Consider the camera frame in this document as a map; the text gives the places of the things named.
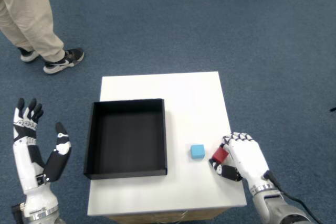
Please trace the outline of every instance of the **person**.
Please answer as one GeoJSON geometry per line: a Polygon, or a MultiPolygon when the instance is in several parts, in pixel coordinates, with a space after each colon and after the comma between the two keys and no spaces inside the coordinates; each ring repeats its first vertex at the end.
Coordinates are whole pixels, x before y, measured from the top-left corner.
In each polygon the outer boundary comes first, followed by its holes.
{"type": "Polygon", "coordinates": [[[73,67],[84,57],[81,48],[64,50],[54,33],[49,0],[0,0],[0,30],[20,50],[22,61],[41,55],[47,74],[73,67]]]}

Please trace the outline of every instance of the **red object on floor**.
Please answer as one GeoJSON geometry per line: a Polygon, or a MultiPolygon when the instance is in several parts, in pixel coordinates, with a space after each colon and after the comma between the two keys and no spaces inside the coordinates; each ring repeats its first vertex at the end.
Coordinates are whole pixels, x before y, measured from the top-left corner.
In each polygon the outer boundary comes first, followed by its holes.
{"type": "Polygon", "coordinates": [[[222,147],[219,147],[214,155],[212,155],[212,159],[221,164],[226,159],[227,155],[229,155],[229,153],[222,147]]]}

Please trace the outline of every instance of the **beige pants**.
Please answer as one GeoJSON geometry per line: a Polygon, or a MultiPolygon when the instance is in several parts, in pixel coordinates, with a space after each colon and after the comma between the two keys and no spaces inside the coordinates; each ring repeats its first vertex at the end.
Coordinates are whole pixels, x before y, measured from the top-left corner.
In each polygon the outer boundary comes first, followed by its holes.
{"type": "Polygon", "coordinates": [[[16,47],[35,50],[47,61],[64,57],[49,0],[0,0],[0,30],[16,47]]]}

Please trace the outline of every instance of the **open black tray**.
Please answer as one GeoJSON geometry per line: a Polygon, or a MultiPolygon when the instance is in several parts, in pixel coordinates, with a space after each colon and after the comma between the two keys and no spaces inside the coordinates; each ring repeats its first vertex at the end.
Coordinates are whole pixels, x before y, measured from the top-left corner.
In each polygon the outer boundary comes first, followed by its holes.
{"type": "Polygon", "coordinates": [[[163,99],[95,102],[84,174],[90,179],[167,174],[163,99]]]}

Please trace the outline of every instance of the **black sneaker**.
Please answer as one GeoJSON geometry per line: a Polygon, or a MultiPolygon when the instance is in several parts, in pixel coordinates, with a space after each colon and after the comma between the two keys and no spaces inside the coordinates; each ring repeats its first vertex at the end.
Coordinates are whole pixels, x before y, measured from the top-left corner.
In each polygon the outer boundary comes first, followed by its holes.
{"type": "Polygon", "coordinates": [[[25,49],[21,48],[21,47],[18,47],[17,49],[20,50],[21,52],[21,61],[24,61],[24,62],[32,62],[34,61],[37,57],[38,57],[38,53],[37,51],[31,51],[31,52],[28,52],[26,51],[25,49]]]}
{"type": "Polygon", "coordinates": [[[64,58],[57,62],[46,61],[43,71],[48,74],[57,73],[63,69],[74,67],[84,58],[84,51],[75,48],[65,51],[64,58]]]}

